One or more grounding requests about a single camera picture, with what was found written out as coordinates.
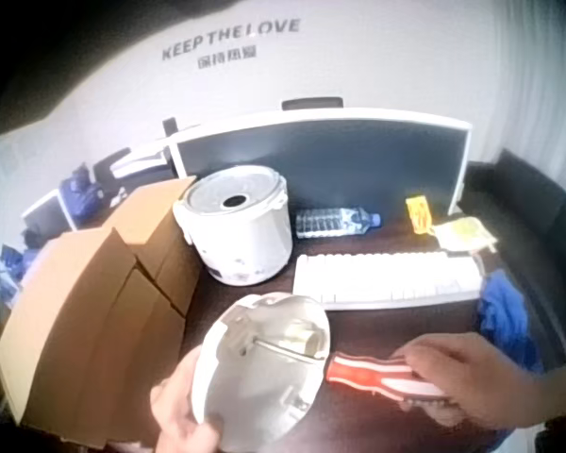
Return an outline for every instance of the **rice cooker lid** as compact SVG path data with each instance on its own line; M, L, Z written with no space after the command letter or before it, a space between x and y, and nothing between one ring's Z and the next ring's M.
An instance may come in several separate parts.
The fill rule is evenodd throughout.
M267 207L285 179L261 165L241 165L207 176L187 191L185 208L199 215L223 215Z

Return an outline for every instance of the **keyboard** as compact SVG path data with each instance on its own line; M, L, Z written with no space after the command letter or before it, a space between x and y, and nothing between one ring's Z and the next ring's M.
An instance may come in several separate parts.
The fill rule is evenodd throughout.
M301 255L293 293L326 310L401 309L478 299L482 281L474 258L444 252Z

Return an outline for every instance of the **office desk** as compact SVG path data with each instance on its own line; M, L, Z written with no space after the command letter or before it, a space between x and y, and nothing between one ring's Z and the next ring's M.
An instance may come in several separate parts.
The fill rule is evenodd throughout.
M435 238L416 236L410 224L385 226L365 236L296 241L290 263L281 273L256 286L231 287L204 269L187 316L181 354L203 341L209 327L236 300L247 294L291 292L295 259L306 253L375 253L430 251ZM500 263L488 257L487 270ZM401 310L329 311L332 350L387 358L398 346L428 332L459 333L476 328L476 301ZM380 395L324 383L307 416L265 452L476 452L486 451L494 433L465 422L443 428L421 410L404 413Z

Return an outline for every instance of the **yellow snack bag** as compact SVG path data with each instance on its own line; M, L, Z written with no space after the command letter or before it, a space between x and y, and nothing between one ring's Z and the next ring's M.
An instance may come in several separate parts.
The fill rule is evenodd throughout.
M405 201L407 201L408 215L411 218L415 234L431 232L432 214L430 214L430 208L427 205L425 196L413 196Z

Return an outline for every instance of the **water bottle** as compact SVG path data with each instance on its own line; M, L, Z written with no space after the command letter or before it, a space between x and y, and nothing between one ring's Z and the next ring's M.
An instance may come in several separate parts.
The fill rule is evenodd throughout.
M381 227L380 215L370 214L363 208L299 210L295 216L295 233L298 238L365 234L369 228L377 227Z

